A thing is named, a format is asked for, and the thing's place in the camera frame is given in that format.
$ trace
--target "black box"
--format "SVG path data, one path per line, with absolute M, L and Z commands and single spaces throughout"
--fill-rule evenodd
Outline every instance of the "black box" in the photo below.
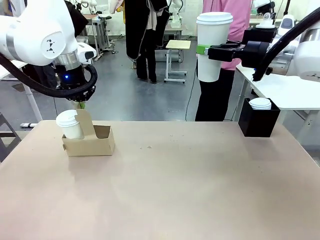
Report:
M 280 109 L 270 100 L 271 110 L 254 110 L 249 101 L 249 98 L 244 99 L 238 122 L 244 136 L 269 138 L 274 130 Z

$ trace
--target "person in pink shirt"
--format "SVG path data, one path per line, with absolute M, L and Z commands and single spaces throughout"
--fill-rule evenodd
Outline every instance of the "person in pink shirt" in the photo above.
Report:
M 249 27 L 252 0 L 203 0 L 203 13 L 231 13 L 228 39 L 242 41 L 245 30 Z M 227 114 L 229 97 L 234 82 L 236 66 L 241 62 L 223 62 L 219 79 L 215 82 L 200 81 L 201 95 L 195 116 L 197 122 L 222 122 Z

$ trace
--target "white plastic lid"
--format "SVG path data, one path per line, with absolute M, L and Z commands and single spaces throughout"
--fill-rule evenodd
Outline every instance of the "white plastic lid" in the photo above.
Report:
M 59 127 L 66 128 L 77 125 L 79 122 L 76 120 L 77 111 L 74 109 L 61 112 L 55 119 Z
M 196 18 L 197 24 L 202 25 L 221 25 L 230 24 L 234 20 L 234 17 L 229 12 L 205 12 L 201 13 Z
M 252 99 L 249 104 L 253 107 L 269 107 L 271 106 L 271 102 L 269 99 L 264 97 L 257 97 L 255 99 Z

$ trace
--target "gray floor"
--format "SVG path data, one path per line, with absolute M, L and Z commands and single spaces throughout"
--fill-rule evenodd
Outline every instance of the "gray floor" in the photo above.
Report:
M 164 83 L 165 62 L 157 63 L 158 83 L 156 85 L 142 82 L 136 78 L 132 62 L 126 56 L 125 40 L 116 42 L 118 54 L 106 53 L 94 64 L 99 78 L 95 94 L 86 104 L 86 109 L 94 120 L 116 121 L 184 121 L 187 102 L 190 96 L 196 66 L 196 42 L 192 41 L 191 49 L 184 51 L 184 61 L 173 63 L 173 69 L 188 71 L 186 84 Z M 236 75 L 229 101 L 226 119 L 230 119 L 235 110 L 242 82 Z M 17 82 L 0 81 L 0 112 L 6 117 L 15 130 L 20 123 L 35 123 L 36 118 L 24 92 L 18 92 L 12 85 Z M 34 93 L 43 119 L 56 118 L 54 100 L 40 93 Z M 187 120 L 193 121 L 200 96 L 199 81 L 196 79 L 192 98 L 187 113 Z M 65 99 L 56 99 L 58 113 L 71 108 Z M 290 113 L 284 123 L 287 129 L 296 135 L 303 121 Z M 309 136 L 303 142 L 305 148 L 314 156 L 320 156 L 320 121 L 317 121 Z

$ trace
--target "cardboard handle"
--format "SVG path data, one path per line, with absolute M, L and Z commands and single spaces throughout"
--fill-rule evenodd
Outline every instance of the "cardboard handle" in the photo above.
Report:
M 98 139 L 89 112 L 84 109 L 77 109 L 76 112 L 77 116 L 75 116 L 75 119 L 80 122 L 84 139 Z

